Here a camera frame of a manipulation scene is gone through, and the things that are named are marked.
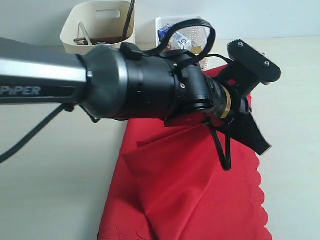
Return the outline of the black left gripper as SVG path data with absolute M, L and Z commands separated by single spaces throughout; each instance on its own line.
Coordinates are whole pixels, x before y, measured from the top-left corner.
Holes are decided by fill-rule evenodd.
M 164 120 L 166 127 L 201 124 L 222 132 L 231 130 L 233 140 L 259 156 L 272 148 L 249 113 L 249 101 L 240 98 L 234 86 L 220 77 L 203 74 L 181 83 L 171 113 Z

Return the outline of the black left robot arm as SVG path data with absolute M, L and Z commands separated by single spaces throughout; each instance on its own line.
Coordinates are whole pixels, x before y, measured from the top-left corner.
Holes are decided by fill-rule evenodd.
M 176 50 L 146 56 L 132 43 L 100 45 L 79 55 L 53 51 L 11 39 L 0 40 L 0 103 L 59 104 L 81 107 L 93 121 L 160 119 L 166 127 L 206 125 L 259 155 L 271 145 L 258 128 L 249 105 L 250 92 L 281 74 L 245 44 L 228 46 L 232 57 L 217 76 L 205 74 L 195 55 Z

